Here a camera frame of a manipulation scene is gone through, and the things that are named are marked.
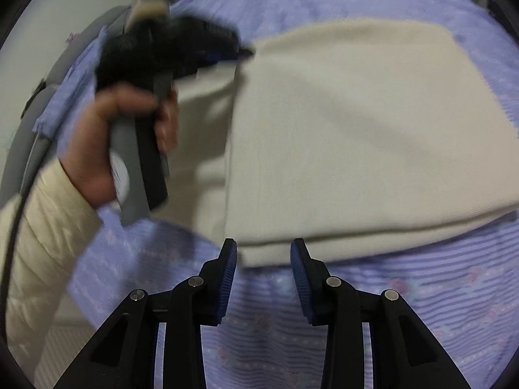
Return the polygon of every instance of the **quilted sleeve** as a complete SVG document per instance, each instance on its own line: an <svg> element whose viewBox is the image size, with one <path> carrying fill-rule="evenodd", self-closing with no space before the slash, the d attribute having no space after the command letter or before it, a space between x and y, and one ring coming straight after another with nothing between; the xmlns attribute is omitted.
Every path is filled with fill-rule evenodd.
<svg viewBox="0 0 519 389"><path fill-rule="evenodd" d="M15 196L0 213L0 265ZM40 359L78 256L97 233L101 221L54 159L38 176L20 224L7 305L7 338L13 356L31 377Z"/></svg>

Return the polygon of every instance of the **folded towel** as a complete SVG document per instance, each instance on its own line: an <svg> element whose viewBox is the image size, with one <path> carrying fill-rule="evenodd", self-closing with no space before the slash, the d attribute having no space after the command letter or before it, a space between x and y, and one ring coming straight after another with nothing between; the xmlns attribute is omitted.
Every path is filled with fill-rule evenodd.
<svg viewBox="0 0 519 389"><path fill-rule="evenodd" d="M517 208L515 129L444 28L347 20L256 50L234 80L208 72L180 87L160 218L236 239L245 265L276 265L296 237L343 260L447 239Z"/></svg>

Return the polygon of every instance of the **beige cloth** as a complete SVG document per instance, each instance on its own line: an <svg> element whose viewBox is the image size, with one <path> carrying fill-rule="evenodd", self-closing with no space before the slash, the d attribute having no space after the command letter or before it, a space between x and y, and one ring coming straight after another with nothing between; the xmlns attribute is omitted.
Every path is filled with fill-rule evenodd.
<svg viewBox="0 0 519 389"><path fill-rule="evenodd" d="M180 87L180 148L158 217L236 239L255 266L286 264L296 237L343 260L517 208L514 127L447 30L348 20L256 49L234 88L209 73Z"/></svg>
<svg viewBox="0 0 519 389"><path fill-rule="evenodd" d="M16 195L0 213L0 271ZM7 303L7 341L14 358L32 378L45 335L76 260L101 221L55 159L38 176L20 224Z"/></svg>

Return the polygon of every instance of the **purple fabric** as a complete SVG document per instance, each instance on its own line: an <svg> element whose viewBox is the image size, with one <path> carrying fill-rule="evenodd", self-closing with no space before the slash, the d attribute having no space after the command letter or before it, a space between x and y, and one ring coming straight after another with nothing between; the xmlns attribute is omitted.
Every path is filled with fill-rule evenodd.
<svg viewBox="0 0 519 389"><path fill-rule="evenodd" d="M501 26L470 0L182 0L172 11L221 18L236 24L245 40L334 18L440 24L451 31L508 118L519 126L519 50ZM56 117L51 109L72 110L60 132L59 153L77 113L92 97L92 70L83 72L90 80L81 85L64 83L63 93L85 92L85 97L72 104L67 98L61 104L51 103L42 117L52 129ZM79 261L68 287L96 326L134 288L150 293L171 289L219 251L179 227L142 221L123 230L115 213L105 209L101 216L105 226ZM329 267L357 289L398 290L472 388L487 389L519 346L518 249L519 221L509 215L449 241ZM202 333L207 386L319 388L325 336L325 328L312 328L303 318L288 267L238 270L227 317L218 328ZM368 335L365 340L369 364ZM366 387L372 387L369 368L366 376Z"/></svg>

